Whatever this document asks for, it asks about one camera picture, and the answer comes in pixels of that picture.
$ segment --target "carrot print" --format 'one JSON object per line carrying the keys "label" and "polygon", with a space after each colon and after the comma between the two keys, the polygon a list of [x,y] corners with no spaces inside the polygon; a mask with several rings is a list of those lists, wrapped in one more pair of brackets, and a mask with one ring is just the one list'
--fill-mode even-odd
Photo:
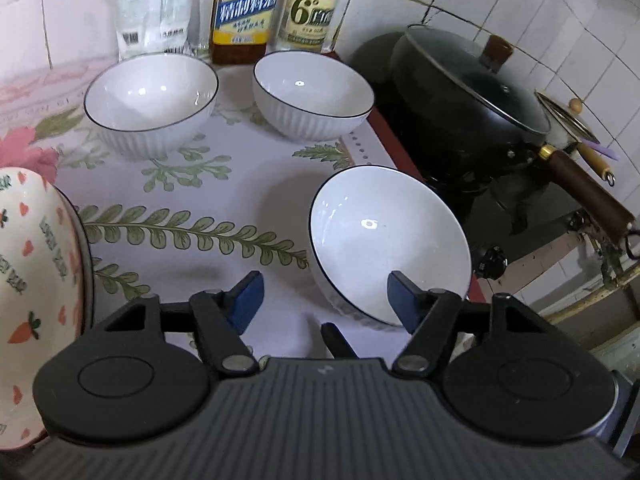
{"label": "carrot print", "polygon": [[31,240],[27,240],[22,248],[22,256],[29,256],[31,253],[33,253],[33,243]]}
{"label": "carrot print", "polygon": [[14,404],[17,406],[22,400],[22,392],[20,388],[14,384]]}
{"label": "carrot print", "polygon": [[33,311],[31,311],[29,313],[29,320],[24,323],[20,323],[7,342],[10,344],[24,343],[31,339],[31,336],[35,339],[40,339],[40,335],[36,332],[36,329],[39,327],[40,320],[37,319]]}

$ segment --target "white paper package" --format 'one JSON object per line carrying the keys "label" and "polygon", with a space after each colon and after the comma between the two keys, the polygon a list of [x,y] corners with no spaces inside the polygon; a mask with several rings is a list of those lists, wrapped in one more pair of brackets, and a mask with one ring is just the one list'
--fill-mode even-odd
{"label": "white paper package", "polygon": [[149,52],[189,53],[192,0],[114,0],[119,59]]}

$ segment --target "bowl rim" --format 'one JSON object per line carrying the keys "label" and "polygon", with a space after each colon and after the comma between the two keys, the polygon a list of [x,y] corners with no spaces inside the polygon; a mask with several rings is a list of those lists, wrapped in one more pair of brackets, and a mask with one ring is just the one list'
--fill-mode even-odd
{"label": "bowl rim", "polygon": [[[296,54],[303,54],[303,55],[309,55],[309,56],[321,56],[325,59],[329,59],[331,60],[331,62],[336,62],[338,64],[340,64],[341,66],[347,68],[348,70],[350,70],[351,72],[353,72],[355,75],[357,75],[359,78],[361,78],[369,87],[369,89],[371,90],[371,106],[369,107],[369,109],[366,112],[362,112],[359,114],[353,114],[353,115],[331,115],[331,114],[321,114],[318,112],[312,112],[311,110],[305,110],[304,108],[300,108],[299,106],[296,105],[292,105],[291,103],[287,103],[286,101],[280,99],[279,97],[275,96],[273,93],[269,92],[263,85],[262,83],[260,83],[260,80],[258,79],[257,75],[255,74],[255,69],[258,67],[258,65],[262,62],[263,59],[267,59],[269,56],[275,56],[276,54],[288,54],[289,52],[295,52]],[[309,52],[307,50],[277,50],[275,52],[270,52],[268,53],[266,56],[262,56],[255,64],[254,64],[254,81],[258,84],[258,86],[264,90],[265,92],[267,92],[267,94],[269,94],[271,97],[273,97],[274,99],[276,99],[276,101],[279,101],[281,103],[283,103],[284,105],[290,106],[291,108],[295,108],[296,110],[300,110],[301,112],[306,112],[307,114],[312,114],[315,116],[319,116],[319,117],[331,117],[333,119],[353,119],[356,117],[362,117],[363,115],[367,115],[369,113],[371,113],[371,111],[373,110],[373,107],[376,105],[376,95],[373,91],[373,88],[371,88],[371,85],[369,84],[369,82],[363,78],[363,76],[361,76],[358,72],[356,72],[353,68],[351,68],[349,65],[347,65],[346,63],[341,62],[339,59],[335,59],[333,57],[327,56],[326,54],[318,54],[317,52]]]}
{"label": "bowl rim", "polygon": [[[193,59],[193,60],[196,60],[197,62],[202,63],[209,70],[211,70],[213,72],[213,75],[216,77],[216,91],[213,92],[213,95],[212,95],[211,99],[209,99],[209,101],[207,101],[207,103],[202,108],[200,108],[199,110],[195,111],[193,114],[187,115],[186,117],[178,119],[177,121],[174,121],[173,123],[163,124],[162,126],[155,126],[153,128],[144,128],[143,130],[119,130],[117,128],[111,128],[110,126],[105,126],[104,124],[101,124],[98,121],[96,121],[91,116],[89,111],[86,109],[86,97],[89,95],[91,87],[94,85],[94,83],[96,81],[98,81],[98,79],[100,79],[105,73],[107,73],[109,70],[111,70],[112,68],[114,68],[116,66],[121,66],[121,65],[123,65],[125,63],[128,63],[129,61],[134,61],[134,60],[140,59],[141,57],[151,57],[151,56],[162,56],[162,57],[165,57],[165,56],[183,56],[183,57],[187,57],[189,59]],[[186,121],[187,119],[192,118],[193,116],[195,116],[195,115],[199,114],[201,111],[203,111],[207,106],[209,106],[211,104],[211,102],[216,98],[216,96],[218,95],[219,91],[220,91],[220,78],[218,76],[218,72],[209,63],[207,63],[206,61],[200,59],[199,57],[190,56],[188,54],[179,54],[177,52],[148,52],[146,54],[140,54],[139,56],[130,57],[129,59],[125,59],[123,61],[119,61],[119,62],[117,62],[117,63],[115,63],[113,65],[110,65],[107,68],[105,68],[102,72],[100,72],[96,77],[94,77],[92,79],[92,81],[89,83],[89,86],[86,88],[86,92],[84,92],[84,97],[82,98],[82,108],[84,109],[84,114],[87,116],[87,118],[93,124],[97,124],[101,128],[105,128],[105,129],[110,130],[112,132],[119,132],[119,133],[124,133],[124,134],[141,134],[141,133],[144,133],[144,132],[154,132],[156,130],[161,130],[162,128],[167,128],[168,126],[174,126],[175,124],[179,124],[179,123],[181,123],[183,121]]]}
{"label": "bowl rim", "polygon": [[[340,175],[341,173],[344,173],[345,171],[349,171],[349,170],[356,170],[357,168],[383,168],[384,170],[389,170],[391,172],[394,173],[400,173],[404,176],[407,176],[413,180],[415,180],[416,182],[422,184],[427,191],[433,193],[433,195],[439,200],[439,202],[451,213],[452,218],[456,221],[456,224],[458,225],[459,229],[460,229],[460,233],[463,235],[464,239],[466,240],[466,235],[465,232],[462,230],[462,226],[460,225],[460,222],[458,222],[458,219],[453,215],[453,212],[451,211],[451,209],[449,208],[449,206],[447,204],[444,203],[444,200],[442,200],[432,189],[429,188],[429,186],[427,186],[425,183],[423,183],[422,181],[418,180],[417,178],[415,178],[414,176],[411,176],[407,173],[404,173],[403,171],[398,170],[397,168],[390,168],[388,166],[382,166],[381,164],[366,164],[366,165],[357,165],[357,166],[351,166],[350,168],[345,168],[344,170],[340,170],[337,173],[332,174],[332,176],[330,176],[328,179],[326,179],[323,183],[322,186],[320,186],[318,188],[318,191],[316,191],[316,194],[314,195],[313,200],[311,201],[311,207],[309,208],[309,215],[308,215],[308,234],[309,234],[309,245],[311,246],[311,250],[313,252],[314,258],[316,259],[316,262],[318,263],[318,268],[320,269],[320,272],[322,272],[322,275],[324,276],[324,278],[328,281],[328,283],[332,286],[332,288],[334,289],[335,292],[338,293],[338,295],[340,295],[340,297],[349,305],[351,305],[355,310],[357,310],[359,313],[361,313],[363,316],[368,317],[369,319],[373,319],[379,323],[382,323],[385,326],[392,326],[392,327],[396,327],[396,328],[402,328],[402,324],[393,324],[393,323],[389,323],[387,321],[384,321],[382,319],[377,318],[376,316],[372,316],[371,314],[369,314],[368,312],[364,312],[362,309],[360,309],[359,307],[357,307],[351,300],[349,300],[343,293],[342,291],[335,286],[334,282],[332,281],[331,278],[329,278],[329,276],[327,275],[326,271],[324,270],[324,267],[322,266],[322,263],[320,261],[320,258],[318,258],[318,252],[316,251],[316,245],[314,244],[314,240],[312,237],[312,232],[311,232],[311,215],[312,212],[314,210],[314,206],[316,205],[316,200],[318,199],[318,195],[320,195],[320,192],[322,191],[322,189],[324,188],[324,186],[326,186],[326,184],[334,177]],[[466,295],[469,292],[469,288],[471,287],[471,280],[473,278],[473,266],[471,264],[471,252],[469,249],[469,244],[468,242],[466,243],[466,253],[468,254],[468,260],[469,260],[469,279],[468,282],[466,284],[466,292],[465,292],[465,298]]]}

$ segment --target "pink flower pattern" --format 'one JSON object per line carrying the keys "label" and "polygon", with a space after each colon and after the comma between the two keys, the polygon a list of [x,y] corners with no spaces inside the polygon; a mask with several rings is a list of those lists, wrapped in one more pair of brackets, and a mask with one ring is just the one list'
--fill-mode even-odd
{"label": "pink flower pattern", "polygon": [[0,168],[14,166],[40,174],[51,184],[58,176],[58,152],[53,148],[34,148],[34,128],[14,128],[0,139]]}

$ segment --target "lid knob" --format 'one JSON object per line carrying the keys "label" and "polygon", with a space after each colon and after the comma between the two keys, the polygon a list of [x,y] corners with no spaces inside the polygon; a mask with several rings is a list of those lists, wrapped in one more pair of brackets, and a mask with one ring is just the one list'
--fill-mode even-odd
{"label": "lid knob", "polygon": [[492,72],[498,72],[513,54],[513,47],[504,38],[492,34],[479,57],[480,63]]}
{"label": "lid knob", "polygon": [[580,101],[580,99],[578,99],[577,97],[574,97],[573,99],[571,99],[569,101],[569,108],[571,108],[572,112],[575,112],[577,114],[582,112],[582,101]]}

